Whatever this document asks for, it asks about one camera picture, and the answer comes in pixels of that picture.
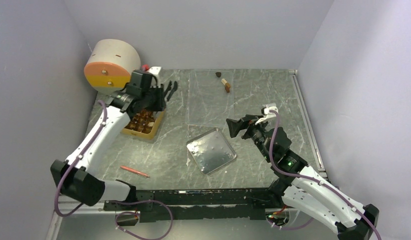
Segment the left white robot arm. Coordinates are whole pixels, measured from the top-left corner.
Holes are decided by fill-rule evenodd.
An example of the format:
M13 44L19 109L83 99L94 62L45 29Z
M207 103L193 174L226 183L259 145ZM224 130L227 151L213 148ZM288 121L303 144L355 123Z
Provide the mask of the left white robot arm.
M147 71L134 70L122 89L106 101L99 100L102 113L81 144L65 159L55 160L50 172L56 185L54 204L61 195L82 205L93 206L100 201L116 201L123 210L131 210L137 202L136 187L120 180L101 180L96 176L105 151L136 114L143 110L162 112L176 83L164 86L160 66Z

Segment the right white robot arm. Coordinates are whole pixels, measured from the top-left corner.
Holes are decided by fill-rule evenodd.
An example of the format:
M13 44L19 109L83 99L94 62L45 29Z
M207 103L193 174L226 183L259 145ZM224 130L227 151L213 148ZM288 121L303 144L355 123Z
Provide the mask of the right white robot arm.
M267 130L266 116L249 114L239 120L228 118L226 124L231 138L244 131L241 138L252 140L271 164L278 177L268 188L273 207L294 207L325 225L339 240L382 238L377 230L379 209L354 200L324 179L290 149L292 141L281 126Z

